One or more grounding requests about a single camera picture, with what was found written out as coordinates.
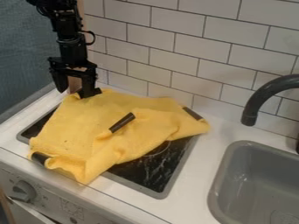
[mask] sink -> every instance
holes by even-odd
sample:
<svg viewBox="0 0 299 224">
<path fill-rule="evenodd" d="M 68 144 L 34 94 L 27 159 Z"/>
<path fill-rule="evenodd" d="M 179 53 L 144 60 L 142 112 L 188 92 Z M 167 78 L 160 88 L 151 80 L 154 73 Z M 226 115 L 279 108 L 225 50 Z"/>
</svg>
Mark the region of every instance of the sink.
<svg viewBox="0 0 299 224">
<path fill-rule="evenodd" d="M 299 156 L 249 141 L 231 144 L 208 206 L 222 224 L 299 224 Z"/>
</svg>

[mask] knob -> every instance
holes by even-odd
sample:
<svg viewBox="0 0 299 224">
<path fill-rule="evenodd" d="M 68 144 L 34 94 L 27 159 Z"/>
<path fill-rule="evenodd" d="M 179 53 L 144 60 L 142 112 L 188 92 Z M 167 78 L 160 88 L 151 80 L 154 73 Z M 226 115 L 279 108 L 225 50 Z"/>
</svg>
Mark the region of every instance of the knob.
<svg viewBox="0 0 299 224">
<path fill-rule="evenodd" d="M 22 201 L 25 203 L 33 202 L 37 197 L 37 192 L 34 187 L 28 184 L 26 181 L 20 180 L 12 187 L 12 195 L 10 196 L 13 200 Z"/>
</svg>

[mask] faucet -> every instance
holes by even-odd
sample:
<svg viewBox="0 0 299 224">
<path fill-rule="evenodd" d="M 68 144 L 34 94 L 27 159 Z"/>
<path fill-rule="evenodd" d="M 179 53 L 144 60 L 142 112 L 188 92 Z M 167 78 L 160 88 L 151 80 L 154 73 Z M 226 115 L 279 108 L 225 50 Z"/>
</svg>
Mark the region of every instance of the faucet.
<svg viewBox="0 0 299 224">
<path fill-rule="evenodd" d="M 271 96 L 291 88 L 299 88 L 299 74 L 284 75 L 260 87 L 248 100 L 241 122 L 246 126 L 254 126 L 258 112 L 264 102 Z M 296 151 L 299 154 L 299 143 L 296 146 Z"/>
</svg>

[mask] stove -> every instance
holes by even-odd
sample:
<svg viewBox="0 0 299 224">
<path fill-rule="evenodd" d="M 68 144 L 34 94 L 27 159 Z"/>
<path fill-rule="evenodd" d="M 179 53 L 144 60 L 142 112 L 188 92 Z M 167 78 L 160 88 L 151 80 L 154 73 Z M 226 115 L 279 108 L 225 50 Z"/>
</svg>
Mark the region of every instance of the stove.
<svg viewBox="0 0 299 224">
<path fill-rule="evenodd" d="M 17 140 L 28 144 L 42 130 L 56 108 L 23 129 Z M 164 199 L 170 193 L 198 136 L 166 141 L 136 160 L 116 164 L 101 176 L 137 190 L 155 199 Z"/>
</svg>

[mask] yellow cloth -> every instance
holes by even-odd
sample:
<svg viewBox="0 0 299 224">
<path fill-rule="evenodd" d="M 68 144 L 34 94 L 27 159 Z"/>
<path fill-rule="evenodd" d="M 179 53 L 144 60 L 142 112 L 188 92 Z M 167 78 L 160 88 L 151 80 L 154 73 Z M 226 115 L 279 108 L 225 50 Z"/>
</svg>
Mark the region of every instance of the yellow cloth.
<svg viewBox="0 0 299 224">
<path fill-rule="evenodd" d="M 109 128 L 129 112 L 136 117 L 115 133 Z M 37 137 L 32 153 L 49 158 L 45 167 L 87 184 L 115 164 L 139 158 L 165 140 L 205 133 L 209 124 L 196 121 L 171 98 L 142 98 L 103 90 L 80 99 L 68 95 Z"/>
</svg>

